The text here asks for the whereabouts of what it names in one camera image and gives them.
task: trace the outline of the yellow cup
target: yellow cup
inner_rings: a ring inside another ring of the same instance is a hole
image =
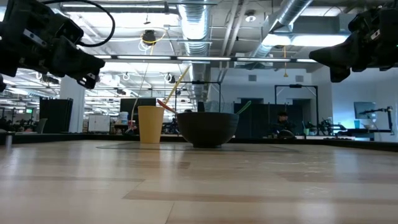
[[[139,106],[139,139],[141,143],[159,143],[163,125],[163,107]]]

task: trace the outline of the wooden floor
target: wooden floor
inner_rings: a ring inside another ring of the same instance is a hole
[[[397,153],[250,144],[226,147],[269,150],[97,148],[116,143],[1,148],[0,223],[398,223]]]

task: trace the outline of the black bowl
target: black bowl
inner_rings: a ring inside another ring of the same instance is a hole
[[[178,129],[193,147],[220,147],[235,134],[239,115],[230,113],[180,113]]]

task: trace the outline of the person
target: person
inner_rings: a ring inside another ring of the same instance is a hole
[[[289,122],[289,116],[285,111],[281,111],[278,113],[278,120],[275,125],[272,127],[272,132],[278,134],[282,130],[287,130],[292,132],[295,125]]]

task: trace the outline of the column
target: column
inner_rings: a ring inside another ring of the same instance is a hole
[[[68,76],[62,78],[60,99],[73,99],[72,114],[69,125],[70,133],[81,133],[83,131],[85,91],[86,89],[77,84],[77,81],[74,78],[70,78]]]

